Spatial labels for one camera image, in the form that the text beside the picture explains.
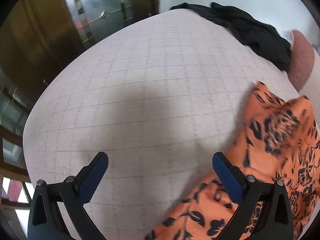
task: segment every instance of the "pink pillow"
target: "pink pillow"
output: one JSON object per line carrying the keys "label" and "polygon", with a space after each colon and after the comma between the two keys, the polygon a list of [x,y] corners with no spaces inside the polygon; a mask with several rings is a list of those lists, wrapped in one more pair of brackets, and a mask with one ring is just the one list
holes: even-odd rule
{"label": "pink pillow", "polygon": [[293,30],[293,48],[288,78],[299,92],[308,80],[315,62],[315,51],[305,36],[298,30]]}

